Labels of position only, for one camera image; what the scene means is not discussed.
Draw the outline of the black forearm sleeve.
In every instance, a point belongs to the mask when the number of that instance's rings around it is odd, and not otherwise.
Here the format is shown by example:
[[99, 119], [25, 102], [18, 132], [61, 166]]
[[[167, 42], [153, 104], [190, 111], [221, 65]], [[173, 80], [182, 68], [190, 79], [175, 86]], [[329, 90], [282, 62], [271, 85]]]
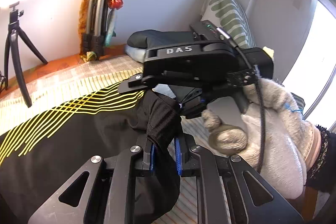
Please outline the black forearm sleeve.
[[335, 187], [335, 133], [320, 125], [317, 125], [317, 129], [321, 135], [321, 145], [317, 160], [307, 171], [306, 185], [331, 194]]

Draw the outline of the white knit gloved hand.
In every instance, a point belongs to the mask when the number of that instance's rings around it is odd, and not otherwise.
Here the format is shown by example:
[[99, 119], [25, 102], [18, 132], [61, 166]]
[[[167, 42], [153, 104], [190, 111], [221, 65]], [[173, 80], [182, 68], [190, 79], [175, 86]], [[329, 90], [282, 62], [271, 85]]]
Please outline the white knit gloved hand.
[[315, 125], [303, 119], [290, 92], [269, 79], [260, 79], [263, 105], [256, 88], [243, 88], [250, 101], [241, 115], [244, 127], [225, 124], [214, 112], [202, 112], [209, 131], [211, 148], [231, 156], [237, 154], [260, 174], [284, 198], [301, 196], [319, 154], [321, 135]]

